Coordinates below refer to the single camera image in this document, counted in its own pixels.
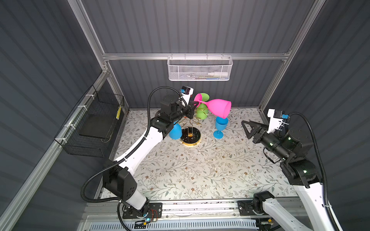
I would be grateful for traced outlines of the blue wine glass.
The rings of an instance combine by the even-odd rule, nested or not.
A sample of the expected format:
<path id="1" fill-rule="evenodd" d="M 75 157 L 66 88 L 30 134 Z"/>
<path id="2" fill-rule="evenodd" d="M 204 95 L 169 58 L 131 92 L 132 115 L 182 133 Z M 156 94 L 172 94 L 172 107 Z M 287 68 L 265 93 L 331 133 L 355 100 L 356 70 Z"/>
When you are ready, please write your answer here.
<path id="1" fill-rule="evenodd" d="M 227 127 L 229 120 L 228 118 L 217 117 L 215 121 L 216 131 L 213 133 L 216 139 L 222 139 L 224 134 L 223 130 Z"/>
<path id="2" fill-rule="evenodd" d="M 173 128 L 169 133 L 169 137 L 173 140 L 178 140 L 182 137 L 182 128 L 178 123 L 173 125 Z"/>

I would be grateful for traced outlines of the pink wine glass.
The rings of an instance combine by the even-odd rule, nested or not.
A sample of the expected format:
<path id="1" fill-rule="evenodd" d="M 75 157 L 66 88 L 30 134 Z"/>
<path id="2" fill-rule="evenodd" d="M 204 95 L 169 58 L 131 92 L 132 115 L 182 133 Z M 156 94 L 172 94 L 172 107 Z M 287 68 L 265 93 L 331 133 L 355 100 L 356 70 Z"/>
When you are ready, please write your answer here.
<path id="1" fill-rule="evenodd" d="M 232 107 L 232 103 L 227 100 L 210 100 L 210 96 L 207 93 L 198 93 L 195 96 L 194 101 L 200 104 L 205 104 L 211 113 L 223 119 L 228 117 Z"/>

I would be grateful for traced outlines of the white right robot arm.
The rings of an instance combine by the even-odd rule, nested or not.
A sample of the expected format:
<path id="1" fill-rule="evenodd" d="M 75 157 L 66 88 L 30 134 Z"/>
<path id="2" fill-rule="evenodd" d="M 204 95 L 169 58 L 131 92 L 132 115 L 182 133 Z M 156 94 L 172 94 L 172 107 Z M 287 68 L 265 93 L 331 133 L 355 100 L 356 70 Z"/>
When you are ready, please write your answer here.
<path id="1" fill-rule="evenodd" d="M 268 132 L 268 125 L 242 121 L 248 139 L 276 155 L 283 174 L 303 203 L 313 231 L 340 231 L 342 227 L 328 201 L 327 186 L 321 169 L 305 156 L 314 146 L 308 134 L 290 128 L 283 137 Z M 286 231 L 308 231 L 309 228 L 288 212 L 268 191 L 255 193 L 252 210 L 257 215 L 268 214 Z"/>

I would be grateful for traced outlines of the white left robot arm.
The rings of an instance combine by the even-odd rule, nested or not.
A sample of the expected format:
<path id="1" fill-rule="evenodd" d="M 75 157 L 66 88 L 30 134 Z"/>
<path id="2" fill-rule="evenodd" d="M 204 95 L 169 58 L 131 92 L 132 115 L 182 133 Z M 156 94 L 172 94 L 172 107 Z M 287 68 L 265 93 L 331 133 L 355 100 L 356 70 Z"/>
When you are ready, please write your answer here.
<path id="1" fill-rule="evenodd" d="M 181 96 L 167 95 L 161 101 L 161 109 L 151 118 L 144 134 L 123 155 L 110 161 L 103 172 L 103 186 L 121 201 L 132 208 L 146 213 L 149 200 L 137 189 L 134 173 L 151 150 L 173 130 L 183 117 L 193 118 L 196 102 L 191 101 L 189 93 Z"/>

